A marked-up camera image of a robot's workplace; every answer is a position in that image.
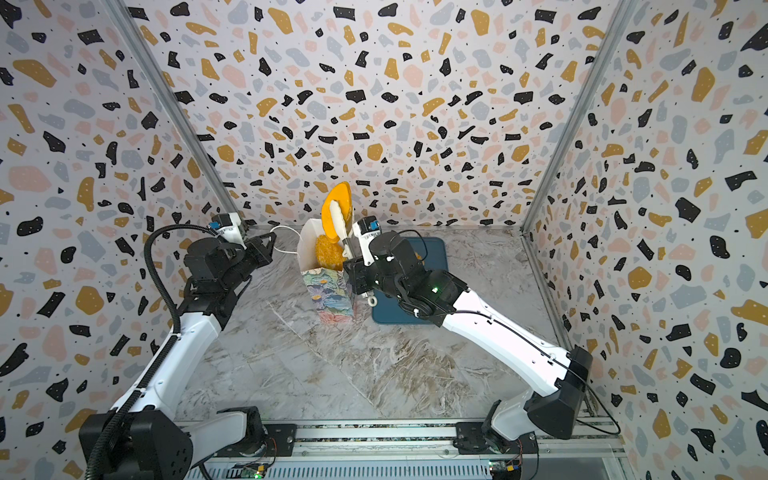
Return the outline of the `large round bread loaf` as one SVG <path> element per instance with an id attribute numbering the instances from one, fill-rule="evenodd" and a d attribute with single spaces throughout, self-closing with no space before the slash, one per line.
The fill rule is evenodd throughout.
<path id="1" fill-rule="evenodd" d="M 337 241 L 323 234 L 315 242 L 315 257 L 320 268 L 342 271 L 344 250 Z"/>

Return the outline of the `orange oval bread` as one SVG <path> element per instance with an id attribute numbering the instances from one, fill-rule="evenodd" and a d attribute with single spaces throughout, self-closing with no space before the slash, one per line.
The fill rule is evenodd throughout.
<path id="1" fill-rule="evenodd" d="M 328 192 L 321 209 L 323 231 L 329 240 L 341 242 L 347 237 L 352 213 L 351 187 L 341 182 Z"/>

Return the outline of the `floral paper bag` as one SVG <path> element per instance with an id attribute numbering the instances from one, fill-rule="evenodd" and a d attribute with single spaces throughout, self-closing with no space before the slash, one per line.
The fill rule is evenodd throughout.
<path id="1" fill-rule="evenodd" d="M 308 220 L 300 230 L 283 225 L 270 230 L 271 233 L 281 231 L 298 237 L 295 247 L 276 250 L 296 257 L 301 279 L 320 319 L 325 323 L 351 321 L 355 316 L 355 306 L 343 270 L 320 268 L 315 257 L 316 239 L 325 234 L 321 220 Z"/>

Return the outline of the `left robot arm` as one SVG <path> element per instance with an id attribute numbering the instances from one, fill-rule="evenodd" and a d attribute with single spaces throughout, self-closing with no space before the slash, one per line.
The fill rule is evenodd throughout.
<path id="1" fill-rule="evenodd" d="M 175 420 L 197 365 L 253 273 L 271 263 L 276 241 L 273 233 L 237 240 L 224 229 L 202 231 L 184 257 L 190 277 L 181 303 L 169 307 L 169 335 L 130 389 L 79 430 L 88 479 L 183 479 L 226 448 L 251 454 L 271 445 L 255 407 L 225 409 L 189 427 Z"/>

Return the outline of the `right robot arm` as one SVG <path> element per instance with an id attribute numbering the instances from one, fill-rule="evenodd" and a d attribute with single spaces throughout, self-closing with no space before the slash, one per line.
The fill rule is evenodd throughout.
<path id="1" fill-rule="evenodd" d="M 485 435 L 515 441 L 541 430 L 571 438 L 588 390 L 592 355 L 528 332 L 454 274 L 427 268 L 400 233 L 383 231 L 373 216 L 354 224 L 350 216 L 339 201 L 329 200 L 321 220 L 326 234 L 342 245 L 343 268 L 355 294 L 371 305 L 377 294 L 395 300 L 409 316 L 468 339 L 527 383 L 526 391 L 491 407 Z"/>

